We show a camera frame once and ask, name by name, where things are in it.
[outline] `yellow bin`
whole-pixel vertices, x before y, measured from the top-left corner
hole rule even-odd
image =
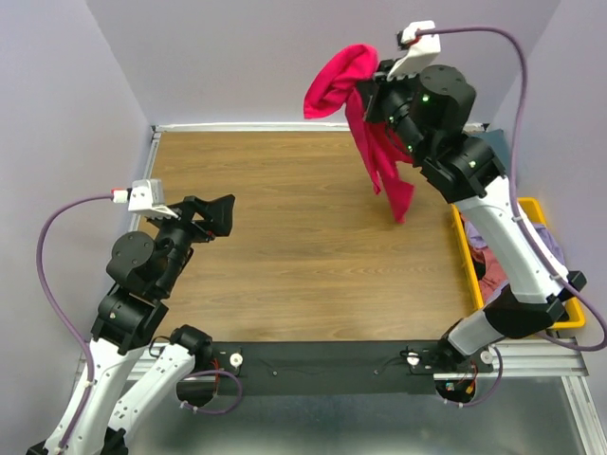
[[[521,204],[521,208],[529,217],[530,221],[534,223],[542,223],[543,225],[548,226],[543,216],[540,203],[536,199],[533,197],[520,197],[519,203]],[[466,239],[466,232],[464,231],[464,225],[462,223],[459,210],[455,205],[451,205],[451,214],[453,216],[453,227],[455,228],[455,233],[457,234],[457,244],[459,245],[462,258],[464,258],[464,268],[466,270],[466,276],[468,277],[474,308],[483,308],[485,304],[483,302],[483,297],[481,296],[481,288],[479,287],[478,280],[476,279],[476,273],[474,273],[474,265],[472,264],[472,256],[470,255],[468,240]],[[579,329],[580,327],[583,327],[583,325],[586,323],[586,318],[581,311],[581,305],[578,299],[575,297],[573,299],[569,299],[565,303],[565,310],[569,315],[569,320],[556,322],[551,327],[552,329]]]

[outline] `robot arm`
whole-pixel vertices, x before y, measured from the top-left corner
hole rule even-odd
[[[28,450],[31,455],[97,455],[109,446],[123,447],[125,435],[132,437],[167,391],[194,365],[204,368],[211,361],[212,339],[183,326],[173,333],[166,355],[119,400],[129,372],[168,311],[162,301],[171,296],[192,257],[192,244],[230,235],[234,196],[211,202],[188,196],[167,207],[158,180],[139,180],[132,189],[113,193],[114,202],[128,202],[129,211],[148,217],[158,233],[153,239],[145,232],[127,232],[114,243],[106,272],[115,284],[102,299],[91,331],[94,381],[89,383],[83,372],[61,422],[48,439]],[[79,409],[85,393],[86,406]],[[80,418],[72,424],[75,414]],[[114,439],[121,442],[114,444]]]
[[[463,132],[476,97],[466,78],[451,66],[428,66],[438,51],[438,35],[416,37],[432,21],[412,23],[397,35],[408,49],[397,61],[383,61],[357,89],[367,106],[365,120],[386,122],[406,144],[414,167],[479,230],[503,267],[510,285],[485,308],[460,320],[438,343],[446,361],[459,363],[504,337],[521,338],[550,327],[571,298],[551,276],[524,238],[510,206],[503,164],[481,138]],[[535,240],[559,275],[580,290],[581,272],[569,272]]]

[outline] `wooden table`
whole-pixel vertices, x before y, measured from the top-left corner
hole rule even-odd
[[[472,311],[449,206],[409,165],[406,223],[375,196],[348,133],[164,133],[168,203],[236,195],[228,238],[197,245],[158,333],[216,340],[440,337]],[[149,232],[154,228],[142,227]]]

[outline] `lavender wall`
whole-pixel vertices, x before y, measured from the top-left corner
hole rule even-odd
[[[146,116],[167,124],[301,121],[305,91],[335,53],[368,43],[395,58],[395,33],[414,20],[502,26],[530,51],[559,0],[87,2]],[[478,89],[472,119],[489,121],[516,76],[507,44],[451,36],[441,61]]]
[[[83,0],[0,6],[0,453],[19,454],[57,425],[80,355],[38,285],[38,231],[60,205],[132,180],[150,129]],[[82,332],[125,221],[94,203],[49,233],[50,285]]]
[[[604,0],[562,0],[529,58],[530,86],[519,163],[520,194],[540,199],[569,268],[588,277],[584,295],[607,316],[607,17]],[[576,38],[571,32],[575,30]],[[516,81],[493,121],[511,131]],[[589,317],[580,342],[601,340]],[[607,430],[607,354],[584,356],[589,384]]]

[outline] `connector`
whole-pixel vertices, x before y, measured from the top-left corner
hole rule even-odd
[[[112,190],[112,202],[114,204],[126,204],[129,202],[131,198],[131,189],[130,188],[114,188]]]
[[[404,78],[421,72],[430,65],[440,53],[438,35],[417,36],[419,30],[434,28],[434,21],[411,22],[408,27],[398,32],[398,47],[407,49],[407,55],[395,62],[387,80]]]

